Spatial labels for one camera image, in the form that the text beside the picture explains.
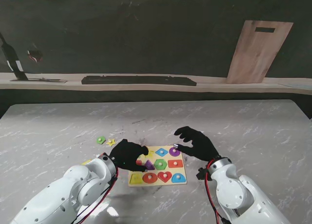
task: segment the white marble surface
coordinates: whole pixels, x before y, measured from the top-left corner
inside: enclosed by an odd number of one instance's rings
[[[291,223],[312,223],[312,123],[289,100],[14,105],[0,120],[1,223],[70,166],[109,153],[97,137],[163,146],[180,142],[173,132],[186,125],[209,136]],[[195,177],[205,163],[184,160],[187,185],[128,187],[120,170],[85,223],[215,223]]]

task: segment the red cable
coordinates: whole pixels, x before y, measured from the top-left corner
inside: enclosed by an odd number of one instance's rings
[[[209,167],[211,166],[211,164],[214,162],[214,159],[211,160],[208,165],[207,165],[207,169],[209,169]],[[217,209],[215,208],[215,205],[213,203],[213,200],[211,199],[211,195],[210,195],[210,192],[209,192],[209,186],[208,186],[208,173],[206,173],[206,177],[205,177],[205,186],[207,188],[207,192],[208,192],[208,196],[209,196],[209,199],[211,200],[211,203],[212,203],[212,206],[213,208],[215,209],[215,212],[216,212],[216,216],[217,216],[217,224],[219,224],[219,213],[217,211]]]
[[[113,182],[113,184],[111,185],[111,187],[107,190],[107,192],[105,193],[105,195],[102,197],[102,199],[99,201],[99,203],[97,203],[97,205],[86,215],[84,216],[78,223],[81,224],[83,223],[87,217],[90,216],[90,214],[98,207],[99,204],[101,204],[103,202],[103,200],[105,199],[105,197],[107,196],[107,194],[111,191],[111,189],[113,188],[116,180],[117,180],[117,177],[118,177],[118,168],[116,168],[116,175],[115,175],[115,180]]]

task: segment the puzzle piece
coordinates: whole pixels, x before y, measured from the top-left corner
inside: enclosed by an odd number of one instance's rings
[[[83,162],[81,164],[84,166],[84,165],[88,164],[89,162],[91,162],[91,159],[89,159],[88,161],[85,161],[85,162]]]
[[[130,184],[142,184],[143,180],[139,173],[134,173],[131,176]]]
[[[169,171],[165,173],[164,172],[158,173],[158,178],[161,179],[165,183],[168,182],[168,180],[171,179],[171,177],[172,177],[172,174]]]
[[[157,181],[157,175],[154,173],[147,173],[143,175],[143,181],[147,184],[153,184]]]
[[[164,170],[167,167],[167,162],[164,159],[157,159],[154,166],[157,170]]]
[[[155,153],[156,153],[157,155],[163,157],[163,156],[165,156],[165,155],[168,153],[168,151],[165,150],[165,149],[163,149],[163,148],[160,148],[160,149],[158,149]]]
[[[186,182],[186,179],[185,179],[183,174],[176,173],[172,176],[171,182],[173,182],[173,183],[184,183],[184,182]]]
[[[152,158],[154,156],[155,152],[152,150],[148,150],[148,154],[144,155],[145,158]]]
[[[97,139],[97,143],[102,145],[103,143],[105,142],[105,137],[104,136],[100,136],[98,139]]]
[[[116,144],[115,139],[112,139],[112,140],[109,139],[106,144],[109,145],[110,147],[115,145]]]
[[[168,160],[169,168],[181,168],[183,167],[182,160]]]
[[[176,148],[172,147],[171,149],[169,149],[169,153],[173,157],[178,157],[181,152],[176,150]]]
[[[147,160],[147,161],[146,161],[145,166],[146,166],[146,168],[147,168],[148,170],[154,170],[154,169],[155,169],[154,165],[151,163],[150,160]]]

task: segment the red circle puzzle piece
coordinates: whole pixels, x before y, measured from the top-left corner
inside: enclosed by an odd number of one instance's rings
[[[147,184],[152,184],[157,181],[157,175],[155,175],[154,173],[146,173],[143,175],[142,179]]]

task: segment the purple triangle puzzle piece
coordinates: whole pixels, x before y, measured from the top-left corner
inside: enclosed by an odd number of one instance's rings
[[[147,161],[146,161],[145,166],[146,166],[146,168],[147,168],[148,170],[154,170],[154,169],[155,169],[154,165],[151,163],[150,160],[147,160]]]

